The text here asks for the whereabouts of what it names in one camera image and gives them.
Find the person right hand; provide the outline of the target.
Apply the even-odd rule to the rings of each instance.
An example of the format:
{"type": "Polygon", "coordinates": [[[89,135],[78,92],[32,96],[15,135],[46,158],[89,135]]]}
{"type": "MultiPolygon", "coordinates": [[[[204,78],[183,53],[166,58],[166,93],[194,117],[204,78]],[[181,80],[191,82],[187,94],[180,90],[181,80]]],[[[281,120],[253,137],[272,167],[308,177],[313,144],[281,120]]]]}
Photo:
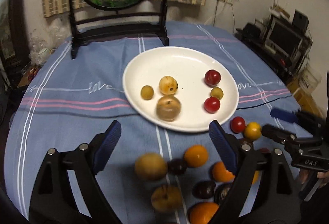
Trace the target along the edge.
{"type": "MultiPolygon", "coordinates": [[[[309,176],[310,173],[311,173],[310,170],[301,169],[299,171],[299,179],[300,179],[302,184],[304,184],[307,181],[308,176],[309,176]]],[[[317,173],[317,178],[322,179],[322,183],[319,186],[320,188],[322,188],[323,186],[325,186],[328,183],[329,171],[327,171],[326,173],[318,172],[317,173]]]]}

